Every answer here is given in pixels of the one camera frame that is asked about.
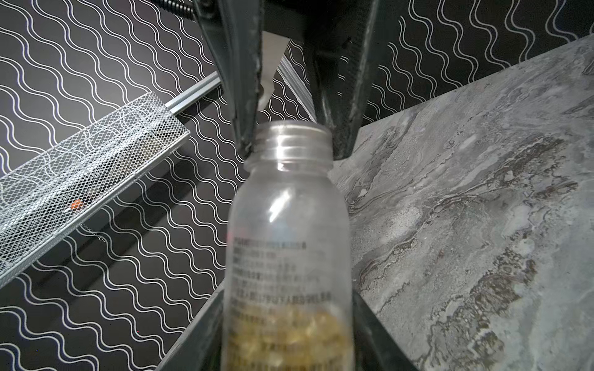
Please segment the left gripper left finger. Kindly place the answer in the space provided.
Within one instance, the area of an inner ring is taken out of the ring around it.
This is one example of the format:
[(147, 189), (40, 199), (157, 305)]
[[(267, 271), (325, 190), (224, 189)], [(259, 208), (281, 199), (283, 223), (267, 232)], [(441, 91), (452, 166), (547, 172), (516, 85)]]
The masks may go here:
[(224, 288), (218, 287), (156, 370), (222, 370)]

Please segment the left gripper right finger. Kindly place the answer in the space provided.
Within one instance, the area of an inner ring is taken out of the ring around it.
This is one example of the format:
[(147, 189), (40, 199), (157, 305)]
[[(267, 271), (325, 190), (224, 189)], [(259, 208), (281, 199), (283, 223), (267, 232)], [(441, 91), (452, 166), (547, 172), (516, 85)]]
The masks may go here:
[(353, 318), (355, 370), (418, 370), (356, 291)]

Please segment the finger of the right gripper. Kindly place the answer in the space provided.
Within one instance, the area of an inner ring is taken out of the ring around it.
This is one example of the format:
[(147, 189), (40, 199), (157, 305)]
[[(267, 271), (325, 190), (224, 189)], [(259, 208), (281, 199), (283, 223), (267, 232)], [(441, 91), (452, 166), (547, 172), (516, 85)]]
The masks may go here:
[(334, 159), (351, 156), (378, 65), (405, 1), (323, 1), (304, 39), (316, 120), (333, 137)]
[(193, 9), (223, 84), (237, 152), (247, 158), (253, 148), (260, 92), (263, 4), (194, 1)]

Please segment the small amber glass vial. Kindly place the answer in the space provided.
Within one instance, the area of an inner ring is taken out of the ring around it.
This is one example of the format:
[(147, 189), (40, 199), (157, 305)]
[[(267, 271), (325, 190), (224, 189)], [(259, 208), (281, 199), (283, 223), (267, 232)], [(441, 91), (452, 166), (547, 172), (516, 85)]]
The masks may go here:
[(354, 369), (350, 221), (333, 162), (321, 125), (258, 126), (227, 227), (222, 369)]

